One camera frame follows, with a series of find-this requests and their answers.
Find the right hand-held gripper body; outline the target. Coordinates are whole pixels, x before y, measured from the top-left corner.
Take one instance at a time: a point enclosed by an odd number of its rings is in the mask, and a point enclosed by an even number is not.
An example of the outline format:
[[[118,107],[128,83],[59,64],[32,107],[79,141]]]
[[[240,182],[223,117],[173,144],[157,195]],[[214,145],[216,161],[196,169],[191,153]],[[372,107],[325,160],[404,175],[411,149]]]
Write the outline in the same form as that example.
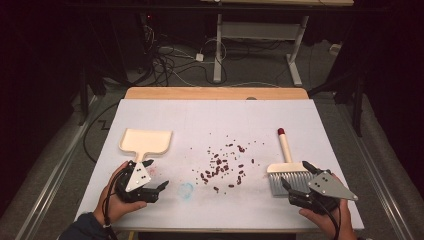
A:
[[[306,208],[316,214],[325,215],[335,210],[341,199],[357,201],[358,196],[351,192],[328,171],[324,171],[307,182],[309,192],[288,188],[289,203]]]

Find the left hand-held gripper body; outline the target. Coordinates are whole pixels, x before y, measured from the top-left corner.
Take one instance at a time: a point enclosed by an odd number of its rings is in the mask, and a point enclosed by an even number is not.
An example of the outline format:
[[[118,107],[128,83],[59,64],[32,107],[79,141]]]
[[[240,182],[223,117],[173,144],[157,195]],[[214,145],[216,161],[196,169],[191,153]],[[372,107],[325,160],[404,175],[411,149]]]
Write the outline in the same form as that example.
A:
[[[147,189],[150,188],[144,188],[144,185],[151,181],[151,177],[142,162],[130,161],[115,183],[115,193],[125,203],[155,203],[159,198],[159,195],[148,194]]]

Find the cream hand brush grey bristles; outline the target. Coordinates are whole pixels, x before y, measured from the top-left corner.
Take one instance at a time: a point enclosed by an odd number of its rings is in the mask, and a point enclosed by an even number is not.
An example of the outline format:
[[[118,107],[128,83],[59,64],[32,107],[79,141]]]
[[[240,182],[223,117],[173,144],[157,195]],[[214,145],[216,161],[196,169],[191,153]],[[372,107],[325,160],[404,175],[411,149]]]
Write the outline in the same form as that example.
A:
[[[301,162],[293,161],[285,130],[279,128],[277,134],[284,160],[282,163],[270,164],[267,167],[272,195],[274,197],[288,196],[283,181],[286,181],[293,190],[308,192],[308,182],[313,178],[313,175],[306,170]]]

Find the person's left hand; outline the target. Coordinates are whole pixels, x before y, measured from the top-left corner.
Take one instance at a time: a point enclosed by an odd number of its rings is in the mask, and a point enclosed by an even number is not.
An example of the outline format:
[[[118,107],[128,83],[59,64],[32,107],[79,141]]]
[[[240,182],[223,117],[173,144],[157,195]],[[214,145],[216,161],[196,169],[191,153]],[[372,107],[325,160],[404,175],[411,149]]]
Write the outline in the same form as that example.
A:
[[[106,217],[109,217],[109,223],[117,222],[124,215],[135,212],[147,206],[144,201],[138,201],[134,203],[122,202],[116,195],[113,195],[114,186],[113,179],[115,176],[128,165],[127,161],[124,161],[112,174],[107,185],[102,190],[98,204],[93,211],[93,214],[97,221],[101,225],[106,225]]]

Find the person's right hand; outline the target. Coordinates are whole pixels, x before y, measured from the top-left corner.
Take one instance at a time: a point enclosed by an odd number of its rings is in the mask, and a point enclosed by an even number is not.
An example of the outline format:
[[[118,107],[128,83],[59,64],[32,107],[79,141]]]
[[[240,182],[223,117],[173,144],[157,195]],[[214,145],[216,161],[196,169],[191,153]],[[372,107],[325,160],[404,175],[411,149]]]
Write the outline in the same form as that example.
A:
[[[319,215],[304,208],[299,210],[299,214],[314,223],[329,240],[357,240],[348,201],[345,199],[340,200],[339,207],[330,216]]]

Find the cream dustpan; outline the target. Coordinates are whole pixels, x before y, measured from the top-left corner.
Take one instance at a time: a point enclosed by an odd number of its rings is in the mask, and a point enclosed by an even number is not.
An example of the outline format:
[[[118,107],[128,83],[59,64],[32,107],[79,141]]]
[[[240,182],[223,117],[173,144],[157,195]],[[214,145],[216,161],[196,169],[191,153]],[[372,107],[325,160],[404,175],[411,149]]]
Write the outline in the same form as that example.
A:
[[[149,154],[163,154],[169,146],[171,131],[138,130],[127,128],[119,143],[124,152],[135,154],[135,162],[142,162]]]

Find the red beans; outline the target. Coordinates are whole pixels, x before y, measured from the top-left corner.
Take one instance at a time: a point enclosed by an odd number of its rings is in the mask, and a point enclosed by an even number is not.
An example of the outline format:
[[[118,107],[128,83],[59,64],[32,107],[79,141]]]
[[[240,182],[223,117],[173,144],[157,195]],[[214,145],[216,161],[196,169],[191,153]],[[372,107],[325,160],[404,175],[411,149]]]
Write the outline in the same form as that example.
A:
[[[209,133],[207,137],[189,168],[196,187],[226,194],[262,169],[259,153],[266,147],[263,141],[231,134]]]

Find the black metal stand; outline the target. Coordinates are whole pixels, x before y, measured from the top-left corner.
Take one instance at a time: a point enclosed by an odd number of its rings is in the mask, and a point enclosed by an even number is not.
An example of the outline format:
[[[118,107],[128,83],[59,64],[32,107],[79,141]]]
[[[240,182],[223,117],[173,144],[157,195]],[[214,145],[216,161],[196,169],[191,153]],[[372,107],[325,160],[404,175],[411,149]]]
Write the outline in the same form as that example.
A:
[[[361,115],[364,92],[364,76],[358,67],[352,67],[345,73],[327,80],[325,83],[309,90],[309,97],[321,92],[333,92],[336,104],[352,104],[351,124],[358,137],[361,132]]]

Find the white table cover sheet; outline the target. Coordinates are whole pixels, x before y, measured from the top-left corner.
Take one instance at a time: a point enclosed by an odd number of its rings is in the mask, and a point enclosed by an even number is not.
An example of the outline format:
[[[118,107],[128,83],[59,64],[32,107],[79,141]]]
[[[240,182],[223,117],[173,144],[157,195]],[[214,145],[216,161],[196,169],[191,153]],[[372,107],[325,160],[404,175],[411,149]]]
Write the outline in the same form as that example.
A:
[[[168,130],[170,146],[155,157],[148,171],[152,181],[169,181],[157,202],[124,216],[118,230],[313,232],[285,198],[272,195],[270,164],[283,160],[277,130],[283,128],[294,161],[308,161],[336,175],[342,170],[311,100],[123,100],[95,165],[80,212],[93,210],[110,175],[132,154],[119,148],[129,129]],[[257,138],[266,144],[259,153],[262,169],[226,194],[196,187],[189,173],[194,157],[208,139],[231,134]]]

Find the wooden table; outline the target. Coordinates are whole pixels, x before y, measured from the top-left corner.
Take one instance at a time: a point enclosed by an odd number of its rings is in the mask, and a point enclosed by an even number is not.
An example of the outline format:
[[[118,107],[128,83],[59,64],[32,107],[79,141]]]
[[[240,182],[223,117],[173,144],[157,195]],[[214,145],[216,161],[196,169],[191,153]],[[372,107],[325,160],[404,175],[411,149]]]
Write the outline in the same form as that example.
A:
[[[125,99],[159,100],[307,100],[301,88],[255,87],[131,87]]]

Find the white metal-framed desk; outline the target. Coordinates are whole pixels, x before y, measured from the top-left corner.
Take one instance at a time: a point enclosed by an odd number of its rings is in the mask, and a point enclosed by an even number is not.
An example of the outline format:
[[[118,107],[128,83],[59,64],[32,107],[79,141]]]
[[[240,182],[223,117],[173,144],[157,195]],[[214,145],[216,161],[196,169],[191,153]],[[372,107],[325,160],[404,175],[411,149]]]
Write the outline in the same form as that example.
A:
[[[231,4],[236,7],[248,7],[252,5],[274,7],[305,7],[311,10],[313,7],[323,7],[326,9],[351,7],[354,0],[202,0],[210,2],[215,7],[229,7]],[[250,39],[250,40],[277,40],[293,41],[294,46],[291,53],[285,56],[285,61],[291,74],[291,79],[296,87],[303,85],[296,66],[296,57],[307,28],[309,14],[301,14],[301,19],[296,23],[266,23],[264,20],[226,20],[222,13],[217,14],[216,42],[213,82],[222,83],[224,76],[223,60],[227,53],[224,39]]]

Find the aluminium floor rail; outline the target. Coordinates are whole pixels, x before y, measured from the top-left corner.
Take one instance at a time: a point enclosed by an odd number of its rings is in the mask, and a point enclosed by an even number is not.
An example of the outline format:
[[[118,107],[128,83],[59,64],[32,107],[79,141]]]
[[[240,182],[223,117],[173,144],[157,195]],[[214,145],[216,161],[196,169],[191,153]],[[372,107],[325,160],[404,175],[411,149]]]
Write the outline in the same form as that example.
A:
[[[37,198],[25,222],[15,237],[15,240],[33,240],[71,165],[72,157],[75,149],[77,148],[78,142],[86,133],[89,122],[93,119],[93,115],[99,109],[102,101],[103,98],[99,96],[93,96],[91,98],[88,105],[88,115],[78,125],[78,128],[73,134],[70,143],[65,148],[65,151],[59,158],[56,166],[53,168],[39,197]]]
[[[385,215],[390,221],[392,229],[394,230],[398,240],[413,240],[412,232],[400,211],[398,203],[389,191],[387,184],[384,182],[382,175],[377,169],[377,165],[363,139],[359,137],[354,130],[351,124],[349,112],[345,108],[339,108],[339,112],[361,152],[362,165],[365,168],[365,172],[369,177],[371,185],[376,192],[376,196],[378,197],[380,204],[384,209]]]

